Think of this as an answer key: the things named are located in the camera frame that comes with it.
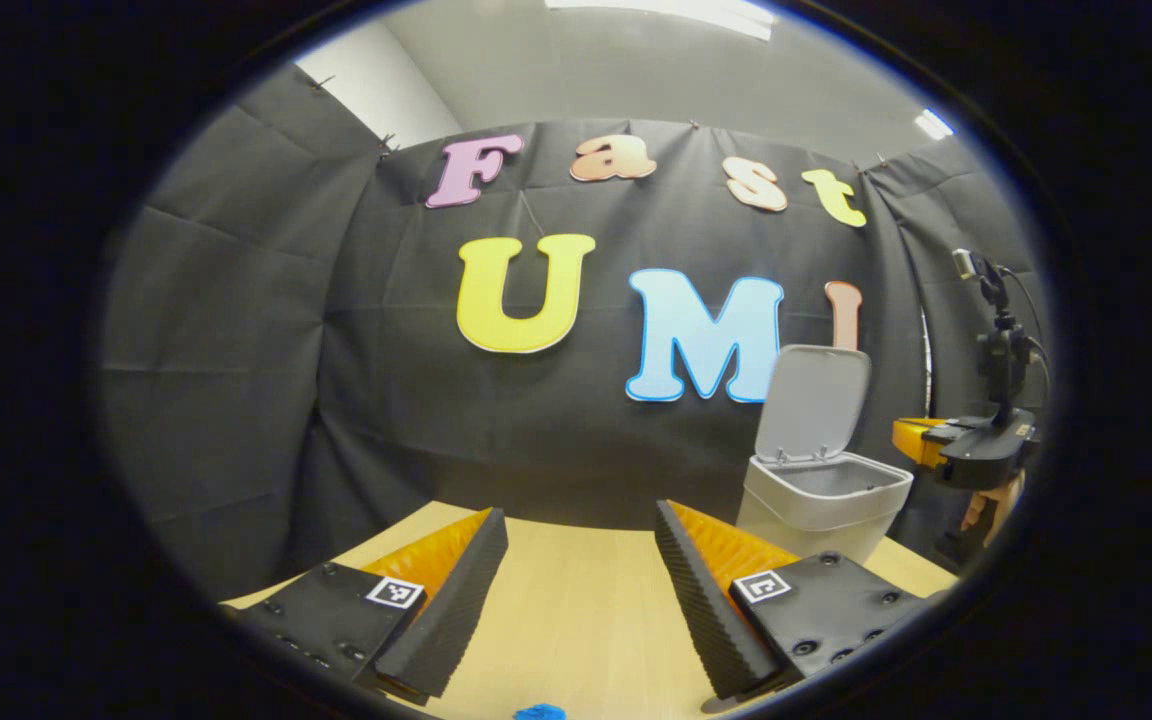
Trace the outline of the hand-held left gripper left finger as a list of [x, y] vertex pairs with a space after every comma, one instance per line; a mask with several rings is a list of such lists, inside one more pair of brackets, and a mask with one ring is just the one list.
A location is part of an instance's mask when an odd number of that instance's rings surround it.
[[429, 702], [465, 655], [507, 548], [505, 511], [475, 511], [361, 568], [317, 564], [234, 620], [340, 682]]

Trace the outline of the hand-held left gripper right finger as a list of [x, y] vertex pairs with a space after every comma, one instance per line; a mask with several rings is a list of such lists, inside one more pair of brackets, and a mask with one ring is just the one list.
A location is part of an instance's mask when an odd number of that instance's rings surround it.
[[844, 553], [799, 558], [673, 500], [655, 503], [654, 538], [718, 700], [804, 682], [931, 605]]

